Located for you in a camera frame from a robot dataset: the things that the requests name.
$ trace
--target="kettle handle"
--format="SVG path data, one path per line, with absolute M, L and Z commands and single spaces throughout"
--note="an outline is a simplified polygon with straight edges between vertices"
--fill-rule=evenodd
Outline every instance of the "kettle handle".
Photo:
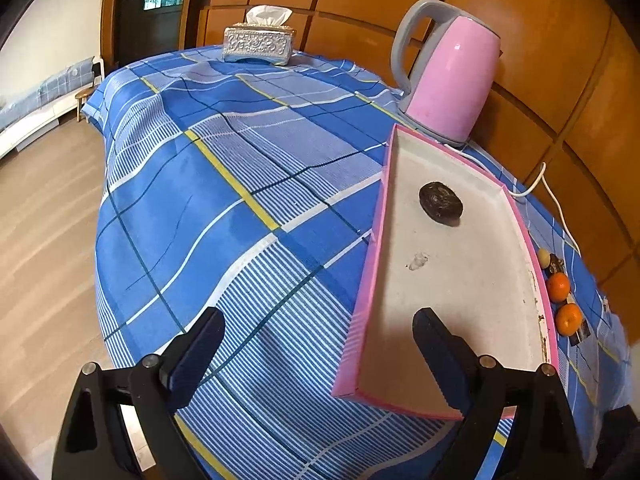
M 426 17 L 433 18 L 436 22 L 435 28 L 422 46 L 422 52 L 432 52 L 451 22 L 463 14 L 464 12 L 459 8 L 440 0 L 420 0 L 415 2 L 404 15 L 391 48 L 391 73 L 405 96 L 409 95 L 413 89 L 409 76 L 404 72 L 402 58 L 415 26 Z

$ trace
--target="pink electric kettle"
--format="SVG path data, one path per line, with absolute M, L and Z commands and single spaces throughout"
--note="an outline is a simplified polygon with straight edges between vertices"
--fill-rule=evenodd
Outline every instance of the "pink electric kettle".
M 407 76 L 404 50 L 426 17 L 436 26 Z M 464 144 L 489 95 L 499 56 L 500 37 L 476 17 L 440 0 L 415 3 L 391 49 L 391 72 L 403 92 L 402 117 L 442 142 Z

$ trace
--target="power cord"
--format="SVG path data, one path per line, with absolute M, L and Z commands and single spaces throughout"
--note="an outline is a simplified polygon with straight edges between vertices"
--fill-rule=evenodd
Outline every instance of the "power cord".
M 458 155 L 460 155 L 460 156 L 470 160 L 471 162 L 477 164 L 478 166 L 480 166 L 480 168 L 485 170 L 487 173 L 492 174 L 491 171 L 489 171 L 489 169 L 482 162 L 480 162 L 477 158 L 475 158 L 474 156 L 471 156 L 471 155 L 463 152 L 462 150 L 457 150 L 456 148 L 454 148 L 452 146 L 449 146 L 448 144 L 445 144 L 445 146 L 447 148 L 449 148 L 452 152 L 456 152 Z M 522 198 L 524 196 L 527 196 L 534 189 L 536 189 L 536 186 L 540 183 L 540 180 L 541 180 L 543 186 L 545 186 L 546 192 L 549 193 L 549 196 L 551 197 L 551 200 L 554 201 L 554 203 L 556 204 L 556 207 L 558 208 L 558 212 L 560 213 L 560 220 L 562 221 L 562 227 L 564 228 L 564 232 L 566 232 L 567 236 L 571 240 L 572 245 L 575 248 L 575 252 L 577 252 L 578 255 L 580 257 L 582 257 L 582 253 L 580 252 L 580 247 L 578 247 L 578 243 L 575 241 L 575 238 L 572 236 L 571 232 L 569 231 L 569 228 L 566 226 L 566 221 L 564 220 L 564 214 L 562 214 L 562 208 L 560 207 L 560 203 L 558 202 L 558 199 L 553 194 L 551 189 L 549 189 L 549 184 L 546 183 L 545 171 L 546 171 L 546 163 L 543 162 L 542 165 L 540 165 L 540 173 L 538 173 L 538 176 L 533 181 L 533 184 L 531 184 L 531 186 L 529 186 L 529 189 L 524 190 L 522 193 L 514 193 L 513 191 L 511 191 L 509 189 L 507 191 L 514 198 Z

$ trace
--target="screw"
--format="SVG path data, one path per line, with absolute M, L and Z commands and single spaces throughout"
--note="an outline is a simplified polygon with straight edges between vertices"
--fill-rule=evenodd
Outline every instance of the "screw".
M 490 355 L 483 355 L 480 357 L 480 366 L 482 368 L 494 368 L 495 365 L 495 359 Z
M 160 362 L 160 358 L 156 354 L 145 355 L 142 358 L 142 365 L 145 368 L 153 368 Z
M 94 362 L 88 362 L 82 367 L 82 373 L 85 375 L 91 375 L 95 372 L 95 368 L 96 366 Z
M 542 373 L 545 374 L 547 377 L 552 377 L 556 374 L 556 369 L 552 367 L 552 365 L 548 364 L 548 363 L 544 363 L 540 366 L 540 370 L 542 370 Z

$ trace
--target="ornate silver tissue box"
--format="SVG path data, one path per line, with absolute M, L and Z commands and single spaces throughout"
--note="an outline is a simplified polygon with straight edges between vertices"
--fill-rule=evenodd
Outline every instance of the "ornate silver tissue box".
M 225 29 L 222 57 L 225 61 L 261 59 L 286 65 L 293 50 L 296 31 L 280 25 L 270 27 L 253 23 L 236 23 Z

